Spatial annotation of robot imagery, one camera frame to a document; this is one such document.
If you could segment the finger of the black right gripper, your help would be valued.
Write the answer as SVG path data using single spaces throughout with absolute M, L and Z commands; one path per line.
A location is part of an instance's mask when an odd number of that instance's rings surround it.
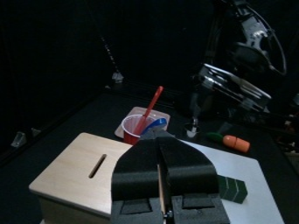
M 232 124 L 230 122 L 224 122 L 218 129 L 218 133 L 224 135 L 231 130 L 231 128 Z
M 200 133 L 199 127 L 199 116 L 202 112 L 202 108 L 198 103 L 199 95 L 191 95 L 191 121 L 184 125 L 184 130 L 188 138 L 195 138 Z

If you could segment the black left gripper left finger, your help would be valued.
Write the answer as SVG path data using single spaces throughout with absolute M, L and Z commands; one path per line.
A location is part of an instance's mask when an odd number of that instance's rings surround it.
M 163 224 L 155 140 L 139 140 L 116 161 L 111 224 Z

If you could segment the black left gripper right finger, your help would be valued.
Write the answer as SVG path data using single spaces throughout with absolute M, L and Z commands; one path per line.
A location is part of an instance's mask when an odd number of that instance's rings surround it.
M 174 137 L 159 137 L 156 147 L 166 223 L 230 224 L 212 162 Z

